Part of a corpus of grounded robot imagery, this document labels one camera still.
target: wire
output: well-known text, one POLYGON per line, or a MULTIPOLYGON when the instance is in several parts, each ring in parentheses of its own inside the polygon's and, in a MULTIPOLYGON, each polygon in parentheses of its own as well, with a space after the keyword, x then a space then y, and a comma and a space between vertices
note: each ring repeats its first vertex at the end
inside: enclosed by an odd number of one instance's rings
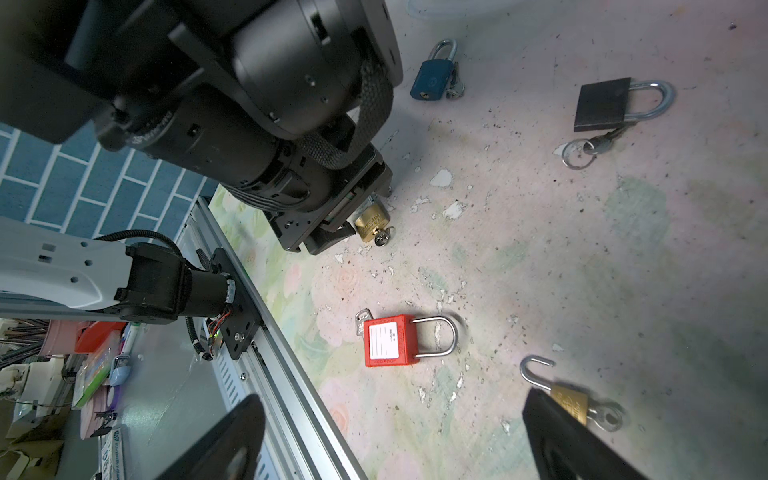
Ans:
POLYGON ((175 254, 177 254, 179 257, 184 258, 184 255, 181 254, 181 250, 179 250, 179 247, 176 245, 176 243, 173 240, 166 237, 162 233, 158 233, 152 230, 121 230, 119 232, 114 232, 108 235, 102 235, 101 237, 96 237, 94 238, 94 240, 102 240, 104 242, 116 242, 118 240, 125 240, 127 238, 154 238, 155 240, 159 240, 165 243, 166 246, 171 250, 173 250, 175 254))
POLYGON ((66 407, 66 406, 72 405, 72 402, 62 403, 61 405, 42 405, 41 403, 35 403, 35 402, 20 402, 18 400, 11 400, 11 399, 9 399, 7 397, 2 397, 2 399, 5 400, 6 402, 19 403, 21 405, 34 405, 34 406, 38 406, 38 407, 44 407, 44 408, 47 408, 47 409, 60 409, 61 407, 66 407))
POLYGON ((232 314, 232 309, 229 308, 225 314, 221 316, 221 318, 218 319, 216 324, 214 325, 213 329, 210 331, 210 336, 214 337, 216 336, 217 332, 219 331, 219 328, 221 327, 221 324, 224 322, 224 320, 232 314))

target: blue tile wall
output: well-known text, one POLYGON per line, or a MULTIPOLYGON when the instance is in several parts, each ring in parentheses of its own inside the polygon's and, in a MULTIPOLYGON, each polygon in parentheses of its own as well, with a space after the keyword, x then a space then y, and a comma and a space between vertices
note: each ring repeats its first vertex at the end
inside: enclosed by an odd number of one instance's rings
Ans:
POLYGON ((141 152, 103 150, 92 124, 62 145, 0 124, 0 215, 49 230, 93 238, 137 228, 175 239, 190 199, 217 185, 141 152))

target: padlock shackle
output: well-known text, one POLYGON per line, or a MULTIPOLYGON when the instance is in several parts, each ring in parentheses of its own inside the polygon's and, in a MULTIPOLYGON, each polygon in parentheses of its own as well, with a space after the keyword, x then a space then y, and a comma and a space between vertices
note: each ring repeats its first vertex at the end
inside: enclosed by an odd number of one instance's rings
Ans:
POLYGON ((675 92, 674 87, 663 80, 650 80, 650 81, 635 81, 629 84, 629 90, 647 90, 649 88, 655 88, 661 92, 661 101, 659 105, 651 108, 649 111, 642 111, 637 113, 627 112, 624 114, 624 121, 644 121, 656 118, 663 114, 672 105, 674 101, 675 92))
POLYGON ((449 318, 446 318, 444 316, 430 316, 429 318, 411 320, 411 323, 437 322, 437 321, 446 322, 447 324, 450 325, 451 331, 453 332, 453 340, 451 341, 451 346, 448 347, 447 350, 443 350, 442 352, 418 353, 413 356, 414 358, 425 359, 430 356, 446 356, 449 353, 453 352, 453 350, 456 348, 456 343, 458 342, 458 331, 456 330, 456 325, 454 325, 453 321, 450 320, 449 318))
POLYGON ((554 360, 546 359, 543 356, 529 355, 520 361, 520 375, 523 376, 525 381, 528 383, 533 383, 538 388, 550 392, 552 390, 552 382, 541 378, 535 373, 531 373, 531 370, 528 370, 528 362, 536 362, 546 366, 554 366, 554 360))
POLYGON ((441 40, 437 45, 435 45, 435 47, 432 49, 432 53, 429 54, 429 60, 434 60, 438 52, 446 45, 451 45, 451 53, 448 54, 448 58, 446 58, 446 60, 453 61, 456 56, 456 51, 458 50, 458 42, 453 38, 446 38, 445 40, 441 40))

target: open padlock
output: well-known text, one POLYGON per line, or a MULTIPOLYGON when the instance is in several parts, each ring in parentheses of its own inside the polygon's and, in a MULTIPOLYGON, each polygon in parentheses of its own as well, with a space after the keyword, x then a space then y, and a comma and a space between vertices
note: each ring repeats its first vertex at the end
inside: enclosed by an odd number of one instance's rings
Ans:
POLYGON ((536 385, 538 388, 547 390, 554 401, 556 401, 566 412, 570 413, 582 425, 587 425, 587 419, 592 420, 598 427, 606 432, 616 432, 621 428, 623 420, 618 410, 607 405, 590 405, 589 397, 586 393, 577 392, 568 387, 552 383, 543 379, 528 370, 529 362, 537 362, 546 366, 554 366, 554 361, 538 355, 526 356, 520 362, 520 374, 523 378, 536 385))
POLYGON ((440 100, 451 77, 454 77, 454 81, 449 97, 458 98, 464 93, 464 85, 458 82, 458 68, 453 62, 457 50, 458 43, 453 38, 446 38, 435 45, 429 59, 422 63, 419 73, 416 74, 416 80, 411 87, 411 97, 416 100, 440 100), (438 52, 448 45, 451 45, 448 57, 435 58, 438 52))
POLYGON ((362 320, 362 334, 366 349, 366 366, 412 365, 420 359, 445 356, 453 352, 458 342, 458 331, 452 320, 444 316, 430 316, 416 319, 413 315, 398 315, 373 319, 365 309, 357 314, 362 320), (445 322, 451 327, 451 346, 441 352, 421 353, 417 338, 416 324, 424 322, 445 322))

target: red object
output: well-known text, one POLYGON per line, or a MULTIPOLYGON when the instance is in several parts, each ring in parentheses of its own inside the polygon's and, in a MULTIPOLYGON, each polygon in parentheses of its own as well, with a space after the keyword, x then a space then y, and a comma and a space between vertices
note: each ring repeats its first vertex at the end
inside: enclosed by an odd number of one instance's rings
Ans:
POLYGON ((93 353, 107 339, 112 330, 122 330, 126 322, 94 322, 78 338, 74 345, 77 353, 93 353))
POLYGON ((395 366, 418 363, 416 324, 413 315, 366 320, 362 324, 366 366, 395 366))

